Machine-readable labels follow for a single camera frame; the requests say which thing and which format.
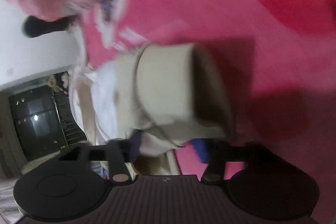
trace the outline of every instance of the black object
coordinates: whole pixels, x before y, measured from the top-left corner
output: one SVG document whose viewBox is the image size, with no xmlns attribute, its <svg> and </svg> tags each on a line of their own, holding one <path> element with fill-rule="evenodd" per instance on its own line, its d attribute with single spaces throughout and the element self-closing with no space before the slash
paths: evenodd
<svg viewBox="0 0 336 224">
<path fill-rule="evenodd" d="M 131 142 L 79 145 L 24 175 L 14 187 L 26 212 L 20 223 L 315 223 L 310 214 L 319 198 L 316 182 L 261 145 L 213 141 L 201 182 L 196 176 L 132 181 L 124 158 L 131 158 L 127 147 L 139 143 Z M 89 160 L 108 160 L 110 180 L 91 171 Z M 236 160 L 245 161 L 246 168 L 223 180 L 225 163 Z M 120 175 L 126 179 L 120 181 Z"/>
<path fill-rule="evenodd" d="M 51 32 L 65 31 L 73 22 L 74 16 L 63 17 L 56 21 L 44 21 L 34 16 L 28 16 L 23 23 L 23 33 L 30 37 L 39 37 Z"/>
</svg>

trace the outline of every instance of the white wall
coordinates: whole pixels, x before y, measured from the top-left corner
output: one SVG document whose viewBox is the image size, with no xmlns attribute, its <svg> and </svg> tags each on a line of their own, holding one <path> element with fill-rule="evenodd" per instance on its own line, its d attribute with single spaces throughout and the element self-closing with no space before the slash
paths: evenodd
<svg viewBox="0 0 336 224">
<path fill-rule="evenodd" d="M 77 58 L 78 47 L 67 32 L 26 38 L 21 24 L 26 14 L 0 0 L 0 90 L 65 71 Z"/>
</svg>

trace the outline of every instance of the metal rack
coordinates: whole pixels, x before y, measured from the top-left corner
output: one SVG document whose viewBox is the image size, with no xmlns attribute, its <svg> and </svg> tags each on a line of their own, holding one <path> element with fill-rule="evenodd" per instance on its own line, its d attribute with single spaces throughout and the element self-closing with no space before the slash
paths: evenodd
<svg viewBox="0 0 336 224">
<path fill-rule="evenodd" d="M 68 96 L 63 92 L 55 93 L 54 91 L 52 92 L 52 95 L 58 120 L 67 146 L 69 147 L 74 145 L 79 141 L 86 141 L 87 138 L 85 133 L 77 125 L 71 114 Z"/>
</svg>

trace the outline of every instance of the pink blanket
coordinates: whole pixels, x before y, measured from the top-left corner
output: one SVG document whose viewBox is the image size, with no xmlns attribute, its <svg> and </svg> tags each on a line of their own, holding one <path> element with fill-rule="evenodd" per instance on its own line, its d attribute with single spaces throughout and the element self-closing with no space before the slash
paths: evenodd
<svg viewBox="0 0 336 224">
<path fill-rule="evenodd" d="M 94 66 L 146 41 L 207 45 L 231 98 L 236 142 L 261 141 L 313 176 L 313 217 L 328 223 L 336 215 L 335 12 L 336 0 L 104 0 L 83 30 Z"/>
</svg>

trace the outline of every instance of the black circular disc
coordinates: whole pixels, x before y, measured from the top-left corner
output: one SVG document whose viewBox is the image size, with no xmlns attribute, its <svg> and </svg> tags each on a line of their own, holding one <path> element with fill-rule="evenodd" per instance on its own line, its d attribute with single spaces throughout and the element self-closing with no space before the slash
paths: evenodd
<svg viewBox="0 0 336 224">
<path fill-rule="evenodd" d="M 273 220 L 307 215 L 319 198 L 316 182 L 303 172 L 265 175 L 241 170 L 229 180 L 228 190 L 238 207 Z"/>
<path fill-rule="evenodd" d="M 83 215 L 105 195 L 104 180 L 76 161 L 56 161 L 37 167 L 19 179 L 14 199 L 30 217 L 68 220 Z"/>
</svg>

